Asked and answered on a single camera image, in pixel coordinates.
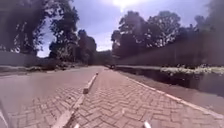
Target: wall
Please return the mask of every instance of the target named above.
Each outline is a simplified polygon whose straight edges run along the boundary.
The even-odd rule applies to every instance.
[[[150,52],[118,61],[119,65],[197,67],[224,65],[224,43],[205,36],[184,42],[177,42]]]
[[[59,64],[52,59],[38,58],[36,56],[25,55],[13,52],[0,51],[0,66],[54,66]]]

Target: tree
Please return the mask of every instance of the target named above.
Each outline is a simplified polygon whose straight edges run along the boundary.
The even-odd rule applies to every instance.
[[[138,12],[128,11],[119,22],[119,30],[111,35],[113,54],[125,58],[132,54],[138,54],[140,46],[144,44],[144,19]]]
[[[74,61],[74,49],[76,47],[77,30],[76,23],[79,20],[75,7],[71,7],[69,0],[57,0],[54,5],[53,15],[56,18],[51,23],[51,31],[55,36],[49,49],[49,57],[57,58],[63,61]]]
[[[85,30],[79,30],[78,36],[76,58],[83,63],[91,65],[94,62],[94,55],[96,53],[96,42],[93,37],[88,36]]]
[[[149,45],[158,47],[172,42],[180,28],[180,17],[176,13],[161,11],[157,16],[148,19],[148,35],[151,37]]]
[[[47,0],[18,0],[4,12],[0,32],[2,50],[19,51],[26,54],[36,54],[42,44],[41,29],[44,26]]]

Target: road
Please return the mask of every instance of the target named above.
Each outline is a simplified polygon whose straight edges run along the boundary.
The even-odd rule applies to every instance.
[[[50,127],[74,104],[82,88],[100,69],[0,77],[0,100],[15,127]]]
[[[74,117],[70,128],[224,128],[223,115],[112,70],[98,75]]]

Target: sunlight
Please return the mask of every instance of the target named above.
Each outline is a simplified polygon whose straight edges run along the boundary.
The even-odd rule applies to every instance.
[[[128,6],[136,5],[148,0],[113,0],[113,4],[120,8],[121,12]]]

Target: sky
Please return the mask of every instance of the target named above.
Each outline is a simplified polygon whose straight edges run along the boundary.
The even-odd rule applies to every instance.
[[[181,17],[181,24],[195,24],[196,15],[208,15],[207,4],[210,0],[74,0],[79,15],[79,29],[85,29],[97,43],[97,50],[111,49],[111,34],[118,29],[119,20],[127,11],[138,11],[146,20],[149,16],[157,15],[160,11],[168,10]],[[43,37],[45,44],[39,57],[49,54],[49,44],[53,39],[50,30],[45,29]]]

